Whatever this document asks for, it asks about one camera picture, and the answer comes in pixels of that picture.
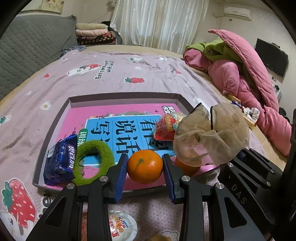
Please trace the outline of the blue biscuit packet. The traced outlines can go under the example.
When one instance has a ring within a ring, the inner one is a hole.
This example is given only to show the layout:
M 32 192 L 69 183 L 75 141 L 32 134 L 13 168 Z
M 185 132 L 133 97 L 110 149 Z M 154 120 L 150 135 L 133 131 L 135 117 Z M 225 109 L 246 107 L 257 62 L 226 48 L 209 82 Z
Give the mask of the blue biscuit packet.
M 43 173 L 46 185 L 55 186 L 74 179 L 73 169 L 77 144 L 77 135 L 73 133 L 60 139 L 49 149 Z

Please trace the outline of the green fuzzy scrunchie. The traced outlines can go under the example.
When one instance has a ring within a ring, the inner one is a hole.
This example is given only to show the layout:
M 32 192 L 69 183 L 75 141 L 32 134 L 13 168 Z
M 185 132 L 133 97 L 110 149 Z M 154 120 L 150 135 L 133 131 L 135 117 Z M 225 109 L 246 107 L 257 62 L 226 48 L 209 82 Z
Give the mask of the green fuzzy scrunchie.
M 115 165 L 114 155 L 106 142 L 89 140 L 78 146 L 75 154 L 73 175 L 77 186 L 90 184 Z

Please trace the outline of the grey quilted headboard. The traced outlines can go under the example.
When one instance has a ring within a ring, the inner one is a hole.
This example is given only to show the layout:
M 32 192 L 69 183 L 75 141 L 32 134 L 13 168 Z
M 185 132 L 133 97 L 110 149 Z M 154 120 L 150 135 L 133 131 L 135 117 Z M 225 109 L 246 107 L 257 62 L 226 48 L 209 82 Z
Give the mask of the grey quilted headboard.
M 76 46 L 74 15 L 17 16 L 1 37 L 1 98 Z

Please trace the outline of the black television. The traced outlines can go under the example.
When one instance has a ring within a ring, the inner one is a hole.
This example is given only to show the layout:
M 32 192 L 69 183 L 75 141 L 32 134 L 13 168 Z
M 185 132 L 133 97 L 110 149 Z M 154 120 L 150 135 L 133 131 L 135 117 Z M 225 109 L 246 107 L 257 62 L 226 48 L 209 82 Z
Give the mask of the black television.
M 255 51 L 268 69 L 280 77 L 285 76 L 289 57 L 278 45 L 257 38 Z

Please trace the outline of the grey cardboard tray box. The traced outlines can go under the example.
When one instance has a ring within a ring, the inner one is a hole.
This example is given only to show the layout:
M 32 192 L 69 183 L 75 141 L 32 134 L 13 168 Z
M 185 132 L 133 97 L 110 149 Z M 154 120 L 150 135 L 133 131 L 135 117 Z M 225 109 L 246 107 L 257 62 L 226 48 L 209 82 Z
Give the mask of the grey cardboard tray box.
M 65 185 L 44 183 L 46 159 L 53 146 L 73 132 L 78 144 L 101 140 L 110 147 L 114 161 L 121 154 L 131 156 L 138 150 L 152 150 L 160 156 L 174 156 L 173 144 L 153 139 L 154 125 L 167 113 L 189 114 L 190 104 L 177 93 L 104 93 L 69 97 L 54 118 L 41 147 L 32 184 L 47 191 L 60 191 Z

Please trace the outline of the floral wall painting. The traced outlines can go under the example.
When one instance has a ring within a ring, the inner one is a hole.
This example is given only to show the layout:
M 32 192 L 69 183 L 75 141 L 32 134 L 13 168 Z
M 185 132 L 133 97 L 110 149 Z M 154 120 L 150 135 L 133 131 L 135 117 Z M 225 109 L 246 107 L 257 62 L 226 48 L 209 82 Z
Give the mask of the floral wall painting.
M 40 10 L 61 14 L 64 2 L 63 0 L 42 0 Z

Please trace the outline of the red toy egg packet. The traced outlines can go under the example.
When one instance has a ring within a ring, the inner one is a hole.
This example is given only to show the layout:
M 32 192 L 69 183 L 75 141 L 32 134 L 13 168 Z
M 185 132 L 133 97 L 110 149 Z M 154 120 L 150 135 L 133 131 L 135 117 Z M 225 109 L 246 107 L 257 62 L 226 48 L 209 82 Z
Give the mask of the red toy egg packet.
M 109 226 L 112 240 L 134 240 L 137 236 L 137 223 L 125 211 L 108 210 Z
M 154 125 L 153 138 L 156 141 L 173 141 L 178 125 L 184 117 L 182 112 L 163 115 Z

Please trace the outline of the pink and blue workbook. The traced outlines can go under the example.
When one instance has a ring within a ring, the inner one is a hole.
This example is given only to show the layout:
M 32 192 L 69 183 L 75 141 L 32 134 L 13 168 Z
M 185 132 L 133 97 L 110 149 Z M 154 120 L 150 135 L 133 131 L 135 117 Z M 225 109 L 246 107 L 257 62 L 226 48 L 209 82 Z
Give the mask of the pink and blue workbook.
M 131 156 L 138 150 L 152 150 L 160 156 L 169 154 L 175 160 L 172 142 L 153 139 L 152 131 L 159 118 L 179 112 L 175 103 L 117 104 L 75 107 L 67 105 L 62 113 L 46 156 L 60 139 L 75 132 L 78 144 L 101 140 L 111 148 L 117 163 L 121 154 Z

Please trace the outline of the white air conditioner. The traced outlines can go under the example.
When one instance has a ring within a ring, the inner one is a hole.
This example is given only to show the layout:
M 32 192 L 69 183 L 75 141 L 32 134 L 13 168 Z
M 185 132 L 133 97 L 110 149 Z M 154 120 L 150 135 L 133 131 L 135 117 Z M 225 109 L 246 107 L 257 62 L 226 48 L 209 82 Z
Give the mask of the white air conditioner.
M 246 8 L 238 8 L 232 6 L 224 7 L 224 14 L 229 17 L 234 17 L 246 21 L 251 21 L 251 10 Z

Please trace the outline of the stack of folded blankets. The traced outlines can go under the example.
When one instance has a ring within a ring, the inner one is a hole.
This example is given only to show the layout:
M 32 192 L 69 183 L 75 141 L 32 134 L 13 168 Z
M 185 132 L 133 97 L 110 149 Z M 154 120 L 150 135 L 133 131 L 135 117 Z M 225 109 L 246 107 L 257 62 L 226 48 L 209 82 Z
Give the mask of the stack of folded blankets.
M 77 23 L 75 32 L 78 45 L 101 46 L 118 43 L 116 33 L 106 24 Z

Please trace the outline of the beige sheer scrunchie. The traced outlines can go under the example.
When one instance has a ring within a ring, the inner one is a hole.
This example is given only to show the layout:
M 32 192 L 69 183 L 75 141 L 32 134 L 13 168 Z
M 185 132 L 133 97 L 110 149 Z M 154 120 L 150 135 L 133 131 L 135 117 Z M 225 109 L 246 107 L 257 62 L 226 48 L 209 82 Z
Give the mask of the beige sheer scrunchie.
M 179 122 L 173 141 L 177 159 L 192 167 L 225 164 L 248 145 L 249 127 L 241 109 L 230 103 L 209 110 L 198 104 Z

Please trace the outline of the pink quilted duvet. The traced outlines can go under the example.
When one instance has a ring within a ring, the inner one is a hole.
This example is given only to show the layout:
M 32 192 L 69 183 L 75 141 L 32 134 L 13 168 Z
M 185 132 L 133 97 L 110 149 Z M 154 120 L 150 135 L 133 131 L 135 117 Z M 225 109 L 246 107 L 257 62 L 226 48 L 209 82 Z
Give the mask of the pink quilted duvet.
M 224 94 L 241 101 L 257 100 L 260 115 L 257 125 L 272 145 L 288 156 L 291 148 L 291 124 L 279 113 L 279 103 L 269 73 L 255 49 L 241 36 L 228 30 L 209 30 L 220 37 L 243 63 L 222 59 L 207 59 L 198 50 L 184 51 L 183 58 L 190 67 L 206 72 L 214 85 Z

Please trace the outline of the white sheer curtain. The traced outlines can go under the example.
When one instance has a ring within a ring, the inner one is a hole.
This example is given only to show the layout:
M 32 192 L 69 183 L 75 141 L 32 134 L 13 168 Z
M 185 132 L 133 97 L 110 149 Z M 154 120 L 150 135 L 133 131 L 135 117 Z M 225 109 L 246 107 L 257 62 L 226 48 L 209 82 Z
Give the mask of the white sheer curtain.
M 117 1 L 110 26 L 123 44 L 182 54 L 196 40 L 209 1 Z

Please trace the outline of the orange tangerine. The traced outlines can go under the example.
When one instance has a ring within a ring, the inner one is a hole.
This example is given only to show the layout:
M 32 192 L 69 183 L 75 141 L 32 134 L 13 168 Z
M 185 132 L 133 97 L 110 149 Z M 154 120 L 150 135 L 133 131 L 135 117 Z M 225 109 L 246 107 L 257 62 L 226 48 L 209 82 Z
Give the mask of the orange tangerine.
M 156 182 L 163 172 L 163 160 L 154 151 L 139 150 L 131 155 L 127 163 L 127 173 L 138 184 Z
M 192 167 L 182 163 L 178 158 L 175 160 L 175 165 L 178 166 L 184 175 L 194 176 L 200 169 L 200 167 Z

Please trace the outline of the beige walnut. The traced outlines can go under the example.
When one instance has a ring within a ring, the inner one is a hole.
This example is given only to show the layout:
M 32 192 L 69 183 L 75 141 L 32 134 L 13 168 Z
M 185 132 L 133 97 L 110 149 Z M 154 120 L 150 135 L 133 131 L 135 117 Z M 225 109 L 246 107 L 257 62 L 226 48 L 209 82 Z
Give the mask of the beige walnut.
M 152 235 L 151 237 L 148 237 L 145 239 L 145 241 L 171 241 L 170 237 L 166 237 L 164 235 Z

